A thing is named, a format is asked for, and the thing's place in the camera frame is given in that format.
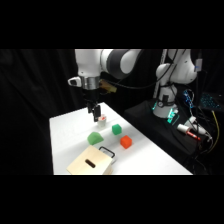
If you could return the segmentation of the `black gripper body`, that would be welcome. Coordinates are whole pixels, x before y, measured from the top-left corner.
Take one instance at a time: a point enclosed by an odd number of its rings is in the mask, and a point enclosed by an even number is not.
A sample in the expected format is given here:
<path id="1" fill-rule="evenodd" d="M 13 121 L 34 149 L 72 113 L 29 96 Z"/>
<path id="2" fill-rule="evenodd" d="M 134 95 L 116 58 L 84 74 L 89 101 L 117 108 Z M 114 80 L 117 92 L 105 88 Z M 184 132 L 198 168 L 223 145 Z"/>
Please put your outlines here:
<path id="1" fill-rule="evenodd" d="M 93 108 L 99 101 L 99 90 L 83 90 L 84 100 L 88 107 Z"/>

